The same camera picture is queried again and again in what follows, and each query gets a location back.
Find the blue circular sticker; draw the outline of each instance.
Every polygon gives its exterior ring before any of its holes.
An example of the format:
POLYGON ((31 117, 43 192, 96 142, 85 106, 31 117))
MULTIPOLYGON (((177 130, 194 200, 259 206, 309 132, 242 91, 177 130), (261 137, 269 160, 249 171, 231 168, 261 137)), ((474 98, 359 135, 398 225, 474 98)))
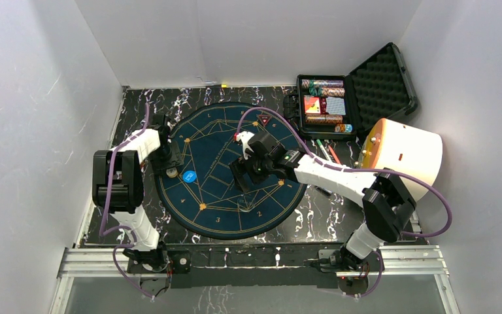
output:
POLYGON ((184 173, 184 182, 185 183, 192 183, 197 179, 197 174, 195 171, 186 171, 184 173))

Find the black carrying case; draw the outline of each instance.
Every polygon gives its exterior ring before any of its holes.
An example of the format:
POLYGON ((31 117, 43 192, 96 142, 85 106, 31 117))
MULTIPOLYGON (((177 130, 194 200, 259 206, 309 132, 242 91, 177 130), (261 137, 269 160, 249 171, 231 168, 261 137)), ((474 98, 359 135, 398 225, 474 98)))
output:
POLYGON ((297 127, 307 139, 353 140, 364 138, 381 118, 404 122, 416 110, 418 99, 398 47, 388 43, 349 75, 299 75, 297 93, 284 98, 284 117, 297 127), (351 133, 336 133, 334 125, 305 123, 304 97, 308 88, 302 80, 343 80, 345 88, 345 124, 351 124, 351 133))

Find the open case lid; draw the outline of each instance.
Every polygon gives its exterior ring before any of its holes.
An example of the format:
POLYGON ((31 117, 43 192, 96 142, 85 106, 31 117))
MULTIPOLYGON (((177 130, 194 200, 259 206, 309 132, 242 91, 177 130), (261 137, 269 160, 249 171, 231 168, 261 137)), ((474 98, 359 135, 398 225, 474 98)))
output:
POLYGON ((418 106, 398 47, 388 43, 345 78, 346 98, 358 110, 358 131, 368 134, 381 118, 400 120, 418 106))

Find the black marble tabletop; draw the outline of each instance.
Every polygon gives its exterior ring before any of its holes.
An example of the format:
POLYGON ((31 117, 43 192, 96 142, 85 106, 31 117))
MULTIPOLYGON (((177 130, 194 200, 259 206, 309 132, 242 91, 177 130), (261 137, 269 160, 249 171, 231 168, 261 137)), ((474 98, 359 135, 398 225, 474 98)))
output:
MULTIPOLYGON (((281 113, 282 100, 293 89, 293 86, 266 86, 127 90, 112 144, 120 144, 131 132, 142 127, 146 102, 155 113, 168 114, 177 122, 202 106, 221 101, 241 101, 276 109, 281 113)), ((313 152, 323 156, 316 143, 308 141, 307 144, 313 152)), ((348 166, 353 164, 360 150, 358 141, 323 141, 323 144, 326 148, 330 145, 339 160, 348 166)), ((144 167, 144 189, 144 208, 151 223, 165 236, 166 243, 342 242, 364 220, 361 208, 355 203, 334 194, 326 196, 310 186, 293 214, 276 228, 248 239, 217 240, 189 232, 172 219, 159 200, 148 165, 144 167)), ((83 247, 117 245, 129 241, 123 231, 99 238, 101 218, 101 209, 95 208, 81 243, 83 247)), ((109 218, 107 228, 117 224, 113 218, 109 218)))

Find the cable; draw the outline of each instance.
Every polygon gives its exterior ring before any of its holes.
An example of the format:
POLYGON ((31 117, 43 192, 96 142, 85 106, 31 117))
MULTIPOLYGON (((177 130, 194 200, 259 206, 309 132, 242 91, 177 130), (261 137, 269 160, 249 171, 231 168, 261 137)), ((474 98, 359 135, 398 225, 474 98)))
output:
POLYGON ((105 206, 103 207, 103 218, 101 218, 101 225, 99 227, 99 236, 100 237, 106 236, 107 234, 109 234, 113 231, 119 230, 119 229, 123 229, 124 231, 130 231, 132 238, 133 238, 132 244, 120 244, 120 245, 115 246, 115 248, 112 250, 112 260, 114 262, 114 265, 116 266, 116 269, 118 270, 118 272, 120 272, 120 274, 122 275, 122 277, 124 277, 124 279, 126 279, 134 288, 136 288, 141 293, 143 293, 143 295, 145 295, 146 297, 148 297, 152 301, 154 301, 156 295, 153 295, 153 294, 145 291, 138 284, 133 282, 128 277, 126 272, 120 267, 118 261, 116 260, 116 251, 118 249, 131 249, 135 246, 135 243, 137 242, 137 237, 136 237, 135 233, 133 232, 133 230, 128 226, 116 226, 116 227, 112 227, 108 230, 105 230, 105 225, 107 224, 107 220, 109 218, 110 197, 112 194, 112 180, 113 180, 113 176, 114 176, 113 173, 114 173, 114 162, 116 161, 116 154, 118 153, 118 151, 122 147, 128 145, 128 143, 132 142, 134 139, 138 138, 138 136, 142 135, 145 132, 145 130, 147 129, 147 126, 149 125, 149 111, 150 111, 149 103, 145 103, 145 121, 143 123, 143 128, 138 133, 132 135, 131 137, 126 139, 124 142, 120 143, 120 145, 118 145, 117 147, 115 147, 112 150, 112 155, 110 157, 110 166, 109 166, 109 180, 107 182, 107 196, 105 197, 105 206))
POLYGON ((118 249, 131 249, 132 247, 134 247, 134 244, 120 244, 120 245, 115 246, 114 249, 112 250, 112 261, 114 262, 116 269, 118 270, 118 272, 120 272, 120 274, 122 275, 122 277, 124 277, 124 279, 126 279, 139 292, 143 293, 143 295, 145 295, 148 298, 151 298, 151 300, 155 300, 155 296, 153 294, 143 290, 143 288, 141 288, 137 283, 133 282, 128 277, 126 272, 120 267, 118 261, 116 260, 116 250, 118 250, 118 249))
POLYGON ((279 113, 277 113, 276 111, 274 111, 272 109, 265 108, 265 107, 253 107, 253 108, 250 108, 247 111, 245 111, 245 113, 243 113, 243 115, 241 116, 241 119, 239 120, 239 123, 237 124, 236 134, 239 133, 239 131, 241 129, 241 124, 243 123, 243 120, 245 119, 245 116, 247 116, 251 111, 255 111, 255 110, 267 111, 268 113, 271 113, 271 114, 275 115, 277 118, 279 118, 285 125, 288 126, 288 128, 292 132, 292 134, 295 137, 295 139, 297 140, 297 142, 303 147, 303 149, 305 149, 305 151, 307 152, 307 154, 317 164, 320 164, 323 167, 326 167, 326 168, 332 169, 332 170, 336 170, 336 171, 342 171, 342 172, 373 172, 373 173, 388 173, 388 174, 391 174, 391 175, 399 175, 402 178, 409 179, 409 180, 411 180, 413 182, 416 182, 416 183, 422 185, 424 188, 428 189, 430 192, 432 192, 434 195, 436 195, 436 197, 438 197, 440 199, 440 201, 442 202, 443 206, 445 207, 445 211, 447 212, 447 222, 443 226, 443 228, 441 228, 440 230, 438 230, 436 232, 432 232, 430 234, 416 234, 414 232, 401 232, 401 234, 403 234, 405 236, 411 236, 411 237, 435 237, 435 236, 439 236, 442 233, 446 232, 447 229, 449 229, 449 227, 451 226, 451 222, 453 220, 453 215, 451 213, 451 206, 449 205, 449 203, 447 202, 447 200, 443 197, 443 195, 440 192, 438 192, 438 190, 436 190, 435 188, 433 188, 430 184, 427 184, 424 181, 422 181, 420 179, 417 179, 417 178, 415 178, 415 177, 413 177, 411 175, 407 175, 406 173, 402 173, 402 172, 398 172, 398 171, 394 171, 394 170, 389 170, 389 169, 367 169, 367 168, 365 168, 365 169, 344 168, 342 166, 333 166, 333 165, 329 164, 327 162, 327 160, 322 161, 321 158, 317 157, 315 154, 313 154, 310 151, 310 149, 307 147, 307 144, 305 144, 305 142, 299 137, 299 135, 297 134, 297 132, 290 126, 290 124, 288 123, 288 121, 286 121, 286 119, 284 119, 283 116, 281 116, 279 113))
POLYGON ((380 253, 378 253, 378 251, 373 251, 373 252, 374 252, 374 254, 376 254, 378 256, 378 260, 380 261, 380 270, 378 271, 378 276, 376 277, 376 281, 374 282, 373 286, 369 290, 367 290, 367 292, 365 292, 363 294, 359 293, 357 295, 350 296, 352 298, 355 298, 356 296, 359 298, 368 296, 369 294, 371 294, 374 291, 374 289, 376 289, 376 287, 380 283, 380 279, 382 279, 382 270, 384 269, 384 261, 382 259, 382 255, 380 253))
POLYGON ((109 166, 109 181, 107 182, 107 196, 105 197, 105 206, 103 207, 103 218, 101 218, 101 226, 99 227, 99 236, 103 237, 106 236, 107 234, 117 230, 114 228, 105 230, 105 225, 107 224, 107 219, 109 218, 109 207, 110 207, 110 197, 112 195, 112 178, 113 178, 113 172, 114 172, 114 162, 116 161, 116 154, 118 151, 128 145, 128 143, 132 142, 134 139, 136 139, 138 136, 142 135, 143 132, 147 129, 147 126, 149 125, 149 103, 145 103, 145 121, 143 123, 143 128, 141 129, 140 132, 137 134, 132 135, 128 139, 126 139, 124 142, 120 143, 117 147, 115 147, 112 150, 112 155, 110 156, 110 166, 109 166))

